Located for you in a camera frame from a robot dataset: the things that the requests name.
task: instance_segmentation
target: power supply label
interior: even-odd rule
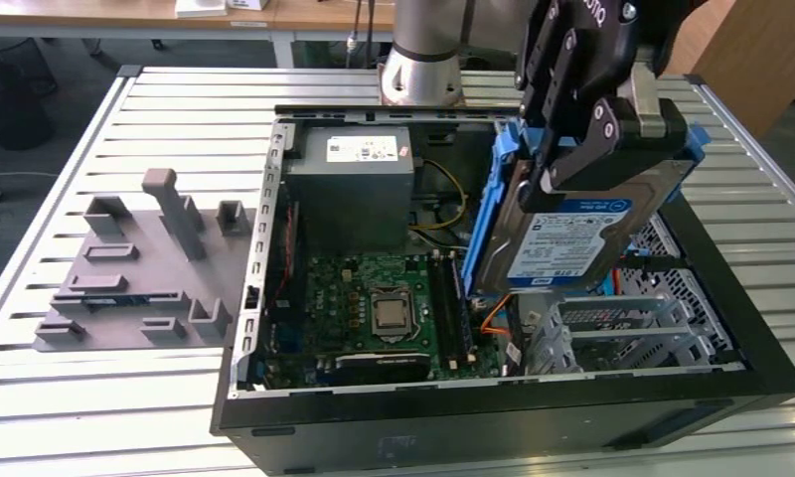
[[[327,139],[327,162],[398,160],[395,136],[332,136]]]
[[[563,201],[551,214],[535,214],[506,274],[510,283],[562,285],[583,276],[605,246],[601,233],[631,207],[627,199],[577,199]]]

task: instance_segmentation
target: blue hard drive label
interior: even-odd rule
[[[627,199],[567,200],[535,214],[506,277],[517,287],[562,285],[586,274],[605,246],[602,231],[631,210]]]

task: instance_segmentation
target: motherboard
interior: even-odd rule
[[[312,256],[304,321],[276,331],[276,386],[498,376],[495,343],[475,346],[460,296],[440,289],[458,284],[451,265],[418,254]]]

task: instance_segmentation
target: metal slatted table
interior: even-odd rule
[[[468,104],[517,104],[510,85],[511,74],[466,73]],[[706,87],[674,78],[661,88],[713,138],[685,193],[795,364],[795,188]],[[221,199],[252,207],[275,104],[376,102],[367,71],[147,68],[116,79],[0,278],[0,475],[262,474],[208,432],[220,349],[41,354],[33,331],[89,230],[81,212],[95,194],[155,209],[140,192],[143,173],[171,167],[197,207]],[[598,469],[630,477],[713,466],[795,475],[795,399],[661,449],[411,472]]]

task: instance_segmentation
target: table surface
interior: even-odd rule
[[[468,104],[518,103],[511,73],[466,73],[464,85]],[[795,364],[795,191],[717,103],[703,101],[706,89],[663,79],[661,91],[713,138],[685,194]],[[131,209],[155,210],[141,177],[171,167],[197,207],[219,200],[255,207],[279,103],[376,104],[375,74],[148,68],[116,80],[0,278],[0,476],[262,474],[208,432],[220,349],[43,354],[31,344],[89,231],[81,212],[92,196],[117,194]],[[639,477],[713,469],[795,475],[795,398],[661,449],[420,473]]]
[[[283,30],[350,31],[355,0],[271,0],[266,10],[230,8],[227,16],[177,19],[176,0],[0,0],[0,25],[55,25],[120,28],[242,28],[231,22],[264,23]],[[363,2],[360,28],[367,28]],[[378,0],[374,30],[391,31],[394,0]]]

